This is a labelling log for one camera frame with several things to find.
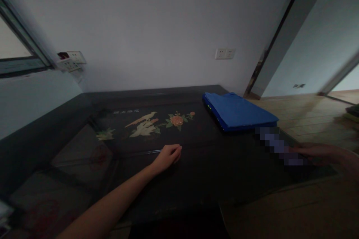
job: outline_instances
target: flower painting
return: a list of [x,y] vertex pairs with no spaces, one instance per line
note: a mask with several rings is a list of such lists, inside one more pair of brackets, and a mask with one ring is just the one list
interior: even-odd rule
[[113,139],[113,131],[115,129],[111,130],[110,128],[108,128],[107,130],[105,131],[101,131],[101,132],[98,132],[96,137],[99,141],[105,141],[105,140],[112,140]]
[[181,115],[178,111],[176,111],[176,114],[168,114],[169,115],[169,119],[166,119],[167,124],[165,125],[166,128],[175,126],[177,127],[177,129],[179,131],[181,131],[182,129],[182,125],[184,122],[188,122],[188,120],[193,120],[193,116],[195,115],[194,112],[191,112],[189,114],[187,114],[187,116],[185,115]]
[[138,124],[129,137],[150,136],[153,133],[161,134],[161,127],[170,128],[175,126],[179,131],[181,131],[182,125],[188,122],[188,120],[193,120],[193,116],[195,115],[194,112],[190,112],[187,115],[181,115],[181,113],[176,111],[175,114],[168,115],[169,118],[166,119],[166,122],[155,125],[155,123],[159,120],[158,118],[152,119],[156,113],[157,112],[151,112],[150,114],[142,116],[134,122],[126,125],[125,128]]

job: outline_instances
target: orange flower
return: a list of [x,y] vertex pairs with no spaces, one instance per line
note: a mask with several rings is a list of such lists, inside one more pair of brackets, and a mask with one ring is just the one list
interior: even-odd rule
[[170,118],[170,120],[171,123],[176,127],[183,124],[183,119],[180,116],[173,116],[172,118]]

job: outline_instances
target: floor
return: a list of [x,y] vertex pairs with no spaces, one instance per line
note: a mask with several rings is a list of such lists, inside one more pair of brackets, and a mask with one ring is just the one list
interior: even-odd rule
[[[278,125],[299,142],[359,150],[358,125],[341,115],[348,104],[302,95],[251,102],[275,114]],[[339,176],[294,186],[244,207],[221,204],[227,230],[237,238],[357,238],[359,185]]]
[[353,104],[359,104],[359,90],[332,91],[328,95]]

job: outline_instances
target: baseboard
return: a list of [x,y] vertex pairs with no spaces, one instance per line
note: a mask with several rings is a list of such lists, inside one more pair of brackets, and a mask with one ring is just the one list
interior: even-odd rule
[[248,93],[248,94],[246,94],[245,96],[244,96],[244,98],[253,98],[253,99],[256,99],[256,100],[260,100],[261,99],[261,97],[259,96],[259,95],[257,95],[257,94],[255,94],[255,93],[253,93],[253,92],[250,92],[250,93]]
[[359,92],[359,90],[345,90],[345,91],[331,91],[332,92],[335,92],[335,93],[351,93],[351,92]]
[[268,99],[285,99],[285,98],[293,98],[293,97],[306,97],[306,96],[318,96],[318,93],[300,93],[300,94],[293,94],[293,95],[283,95],[283,96],[268,96],[268,97],[261,97],[261,100],[268,100]]

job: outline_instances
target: hand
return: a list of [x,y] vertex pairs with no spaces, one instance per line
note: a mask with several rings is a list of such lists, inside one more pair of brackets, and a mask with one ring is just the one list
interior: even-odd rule
[[181,150],[182,146],[179,144],[164,146],[157,158],[150,164],[154,174],[158,175],[172,164],[178,162],[181,157]]
[[290,151],[303,154],[315,165],[329,165],[339,162],[344,149],[325,144],[302,143],[301,147],[291,148]]

